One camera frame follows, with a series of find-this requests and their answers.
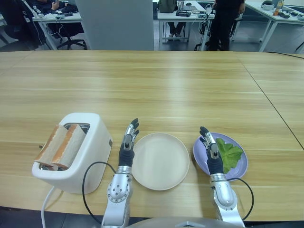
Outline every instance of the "laptop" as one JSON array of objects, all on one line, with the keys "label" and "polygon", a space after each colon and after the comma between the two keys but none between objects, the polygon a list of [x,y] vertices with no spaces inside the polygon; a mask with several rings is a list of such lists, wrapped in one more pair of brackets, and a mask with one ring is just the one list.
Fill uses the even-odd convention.
[{"label": "laptop", "polygon": [[182,11],[196,11],[196,10],[198,10],[195,6],[183,6],[182,8],[181,8],[181,10]]}]

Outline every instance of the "backpack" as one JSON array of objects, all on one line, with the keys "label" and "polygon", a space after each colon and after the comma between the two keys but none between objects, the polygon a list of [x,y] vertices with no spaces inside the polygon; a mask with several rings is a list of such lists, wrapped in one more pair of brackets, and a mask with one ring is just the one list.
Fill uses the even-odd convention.
[{"label": "backpack", "polygon": [[160,13],[173,13],[177,9],[176,0],[159,0],[157,7]]}]

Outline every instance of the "beige plate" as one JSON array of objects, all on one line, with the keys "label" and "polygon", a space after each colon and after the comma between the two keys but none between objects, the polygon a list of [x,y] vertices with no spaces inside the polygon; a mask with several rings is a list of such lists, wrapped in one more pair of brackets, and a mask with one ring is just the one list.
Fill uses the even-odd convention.
[{"label": "beige plate", "polygon": [[190,164],[187,148],[173,135],[149,134],[137,142],[134,152],[133,176],[149,189],[173,188],[187,175]]}]

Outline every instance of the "shoe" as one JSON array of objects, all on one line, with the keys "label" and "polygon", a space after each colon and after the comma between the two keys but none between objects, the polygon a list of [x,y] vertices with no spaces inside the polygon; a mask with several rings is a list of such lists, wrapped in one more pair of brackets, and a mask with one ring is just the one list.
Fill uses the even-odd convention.
[{"label": "shoe", "polygon": [[[170,34],[169,37],[173,37],[174,34]],[[173,41],[173,39],[168,39],[168,41]]]},{"label": "shoe", "polygon": [[181,37],[181,35],[180,34],[175,34],[175,37]]}]

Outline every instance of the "white desk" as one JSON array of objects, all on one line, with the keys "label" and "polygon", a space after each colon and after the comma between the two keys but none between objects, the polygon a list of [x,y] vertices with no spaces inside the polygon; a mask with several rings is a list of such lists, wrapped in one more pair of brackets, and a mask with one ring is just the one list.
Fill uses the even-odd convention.
[{"label": "white desk", "polygon": [[36,21],[39,23],[41,29],[44,32],[44,35],[46,36],[47,41],[49,42],[49,44],[53,50],[57,50],[57,47],[56,47],[51,35],[48,33],[47,24],[58,23],[58,22],[60,22],[60,23],[82,23],[81,16],[79,13],[73,13],[72,16],[60,19],[60,21],[58,21],[58,19],[56,19],[56,16],[57,16],[57,14],[49,13],[42,18],[33,17],[33,21]]},{"label": "white desk", "polygon": [[[276,26],[279,23],[284,23],[284,24],[297,24],[297,25],[302,25],[304,26],[304,21],[300,21],[298,20],[297,17],[293,17],[290,16],[290,18],[282,18],[281,16],[273,16],[273,11],[268,11],[268,10],[263,10],[261,8],[261,2],[251,2],[251,1],[246,1],[246,6],[252,10],[254,10],[255,12],[257,12],[258,14],[261,14],[265,17],[268,18],[268,23],[264,32],[263,37],[260,39],[260,42],[262,42],[262,45],[260,47],[259,52],[263,52],[267,43],[269,42]],[[301,15],[304,15],[303,13],[294,10],[294,12],[299,13]]]},{"label": "white desk", "polygon": [[[185,5],[190,2],[192,4],[192,6],[195,6],[199,11],[204,11],[206,12],[206,10],[196,1],[185,1]],[[163,37],[163,23],[164,22],[202,22],[205,21],[206,18],[198,18],[197,14],[191,14],[190,17],[180,17],[180,16],[176,16],[175,15],[176,11],[174,11],[173,13],[160,13],[157,12],[157,20],[159,21],[159,28],[160,28],[160,37],[159,37],[159,50],[162,50],[162,41],[163,40],[167,40],[167,39],[187,39],[189,40],[190,37],[190,30],[191,30],[191,24],[189,24],[189,28],[188,28],[188,36],[185,38],[168,38],[168,37]],[[212,22],[212,19],[214,19],[214,14],[210,14],[208,17],[208,26],[205,27],[205,32],[204,32],[204,37],[203,37],[203,41],[202,41],[202,48],[201,50],[204,50],[206,41],[207,41],[207,35],[208,35],[208,31],[210,29],[210,25]]]}]

